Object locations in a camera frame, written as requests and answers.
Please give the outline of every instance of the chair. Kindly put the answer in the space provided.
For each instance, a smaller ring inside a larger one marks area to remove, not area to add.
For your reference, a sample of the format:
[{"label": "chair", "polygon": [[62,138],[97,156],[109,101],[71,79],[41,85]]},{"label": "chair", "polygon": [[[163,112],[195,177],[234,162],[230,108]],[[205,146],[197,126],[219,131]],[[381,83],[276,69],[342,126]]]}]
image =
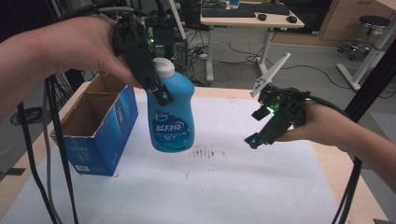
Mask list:
[{"label": "chair", "polygon": [[[390,23],[390,20],[379,16],[362,16],[360,17],[360,20],[361,24],[364,27],[367,27],[368,30],[362,39],[350,39],[345,42],[345,45],[352,50],[348,55],[348,59],[351,61],[355,60],[354,54],[356,51],[363,52],[366,55],[369,54],[373,45],[367,42],[367,39],[373,32],[377,35],[381,35],[382,30]],[[338,52],[344,52],[344,48],[339,47]]]}]

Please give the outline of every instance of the white paper sheet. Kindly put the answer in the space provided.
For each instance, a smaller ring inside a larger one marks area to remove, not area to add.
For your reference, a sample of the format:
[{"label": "white paper sheet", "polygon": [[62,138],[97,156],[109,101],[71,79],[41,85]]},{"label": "white paper sheet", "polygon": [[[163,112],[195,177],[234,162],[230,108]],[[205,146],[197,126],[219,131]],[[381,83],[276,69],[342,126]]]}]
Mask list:
[{"label": "white paper sheet", "polygon": [[[72,168],[79,223],[331,223],[337,204],[308,142],[254,150],[254,100],[194,97],[195,143],[167,154],[149,141],[146,96],[114,176]],[[58,148],[52,150],[52,194],[64,223],[73,223]],[[46,161],[38,171],[45,184]],[[32,177],[0,221],[50,223]]]}]

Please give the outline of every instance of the bottle cap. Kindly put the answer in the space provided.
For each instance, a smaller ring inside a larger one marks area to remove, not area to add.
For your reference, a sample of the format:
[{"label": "bottle cap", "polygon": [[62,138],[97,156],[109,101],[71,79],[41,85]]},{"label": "bottle cap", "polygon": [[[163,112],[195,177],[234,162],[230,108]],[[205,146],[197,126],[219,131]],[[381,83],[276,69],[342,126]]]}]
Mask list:
[{"label": "bottle cap", "polygon": [[168,78],[175,73],[175,66],[171,61],[165,58],[155,58],[152,61],[154,61],[155,68],[157,69],[158,76],[160,76],[160,78]]}]

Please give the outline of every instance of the cardboard box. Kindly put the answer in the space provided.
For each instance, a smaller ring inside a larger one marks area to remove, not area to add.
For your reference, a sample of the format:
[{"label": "cardboard box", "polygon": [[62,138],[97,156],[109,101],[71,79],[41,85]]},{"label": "cardboard box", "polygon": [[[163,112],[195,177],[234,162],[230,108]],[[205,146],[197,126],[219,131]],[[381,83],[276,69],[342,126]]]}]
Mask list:
[{"label": "cardboard box", "polygon": [[134,89],[98,76],[61,121],[69,162],[80,174],[113,175],[136,118]]}]

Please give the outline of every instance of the desk leg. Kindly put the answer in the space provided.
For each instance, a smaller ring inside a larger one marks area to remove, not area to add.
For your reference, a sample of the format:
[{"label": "desk leg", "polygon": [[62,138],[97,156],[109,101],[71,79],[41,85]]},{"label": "desk leg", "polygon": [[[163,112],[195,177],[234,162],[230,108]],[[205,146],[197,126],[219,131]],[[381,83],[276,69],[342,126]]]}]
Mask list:
[{"label": "desk leg", "polygon": [[268,28],[264,36],[264,45],[262,47],[262,56],[257,58],[257,63],[259,65],[261,76],[267,72],[267,67],[265,66],[265,59],[267,58],[268,49],[270,48],[271,38],[273,36],[274,29]]},{"label": "desk leg", "polygon": [[213,26],[209,29],[209,37],[208,37],[208,46],[207,46],[207,57],[205,62],[206,67],[206,81],[213,82],[215,77],[213,76],[213,63],[212,63],[212,49],[213,49],[213,41],[212,41],[212,34],[213,33]]},{"label": "desk leg", "polygon": [[366,56],[364,61],[359,66],[356,73],[352,76],[347,69],[344,67],[343,64],[338,63],[337,68],[340,70],[341,74],[345,77],[346,81],[349,82],[349,85],[353,88],[353,90],[358,91],[361,88],[359,82],[361,78],[366,73],[367,69],[369,68],[370,64],[375,60],[375,58],[379,55],[380,50],[384,47],[385,43],[392,35],[393,31],[396,29],[396,20],[392,20],[388,29],[382,34],[379,39],[375,42],[375,45],[370,53]]}]

